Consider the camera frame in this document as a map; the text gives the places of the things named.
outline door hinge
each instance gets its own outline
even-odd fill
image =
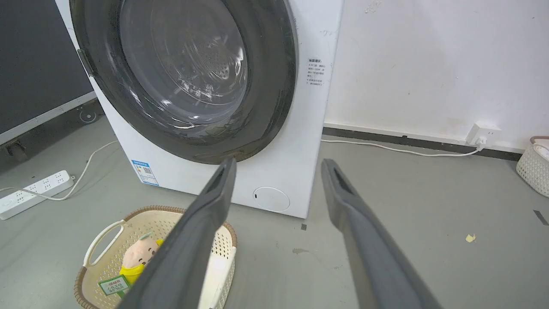
[[[82,62],[82,65],[84,66],[84,69],[86,70],[86,73],[88,74],[88,76],[90,77],[97,76],[97,71],[95,69],[95,66],[90,61],[86,50],[78,49],[76,52],[78,53],[78,57],[80,58],[80,61]]]

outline plug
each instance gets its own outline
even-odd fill
[[[475,145],[477,146],[478,151],[484,149],[484,147],[486,147],[486,136],[479,136]]]

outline white basket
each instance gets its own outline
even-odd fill
[[[517,173],[539,194],[549,197],[549,161],[536,152],[536,147],[541,146],[526,148],[517,163]]]
[[[166,238],[183,212],[181,208],[149,206],[134,211],[124,220],[105,228],[89,246],[84,265],[76,277],[76,301],[84,308],[114,309],[120,302],[120,297],[117,294],[106,296],[98,282],[119,275],[124,253],[142,235],[153,232],[156,238]],[[97,244],[109,231],[117,227],[121,227],[118,234],[97,260],[90,262],[89,259]],[[225,223],[217,230],[212,244],[199,309],[222,309],[225,305],[234,274],[236,249],[236,234],[233,228]]]

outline power cord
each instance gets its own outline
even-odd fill
[[[82,177],[84,177],[84,174],[86,173],[86,171],[88,170],[88,167],[89,167],[89,164],[91,163],[92,161],[92,158],[93,156],[100,150],[102,150],[103,148],[109,146],[109,145],[112,145],[114,143],[116,143],[118,141],[112,141],[108,144],[106,144],[105,146],[97,149],[96,151],[94,151],[92,153],[92,155],[89,157],[88,159],[88,163],[86,163],[86,167],[84,167],[84,171],[82,171],[82,174],[80,175],[80,177],[78,178],[78,180],[76,181],[76,184],[74,184],[74,186],[72,186],[72,189],[70,189],[69,193],[67,195],[65,195],[64,197],[60,197],[60,198],[55,198],[55,197],[50,197],[50,196],[46,196],[46,195],[42,195],[42,194],[38,194],[36,192],[32,192],[30,190],[27,190],[27,189],[17,189],[17,188],[14,188],[14,187],[5,187],[4,189],[0,189],[0,192],[2,191],[6,191],[6,190],[18,190],[18,191],[23,191],[23,192],[27,192],[27,193],[31,193],[31,194],[34,194],[36,196],[39,196],[39,197],[42,197],[42,198],[45,198],[47,200],[51,200],[51,201],[64,201],[66,200],[67,198],[69,198],[69,196],[72,195],[72,192],[74,192],[74,190],[76,189],[76,187],[78,186],[78,183],[80,183],[80,180],[82,179]]]
[[[383,148],[383,149],[387,149],[387,150],[392,150],[392,151],[396,151],[396,152],[404,152],[404,153],[411,153],[413,155],[418,155],[418,156],[422,156],[422,157],[465,157],[465,156],[470,156],[470,155],[474,155],[475,153],[481,151],[482,149],[484,149],[484,146],[486,145],[486,138],[481,136],[478,140],[477,140],[477,149],[475,151],[472,151],[472,152],[469,152],[469,153],[459,153],[459,154],[451,154],[451,153],[438,153],[438,154],[425,154],[425,153],[419,153],[419,152],[415,152],[415,151],[410,151],[410,150],[401,150],[401,149],[394,149],[394,148],[390,148],[390,147],[387,147],[387,146],[383,146],[383,145],[379,145],[379,144],[374,144],[374,143],[368,143],[368,142],[353,142],[353,141],[340,141],[340,140],[321,140],[323,142],[326,142],[326,143],[343,143],[343,144],[354,144],[354,145],[366,145],[366,146],[375,146],[375,147],[379,147],[379,148]]]

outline white power strip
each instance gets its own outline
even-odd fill
[[[24,189],[51,197],[72,187],[73,183],[74,177],[71,177],[67,171],[62,170]],[[31,193],[23,191],[14,192],[0,199],[0,219],[6,220],[13,217],[44,200],[45,198]]]

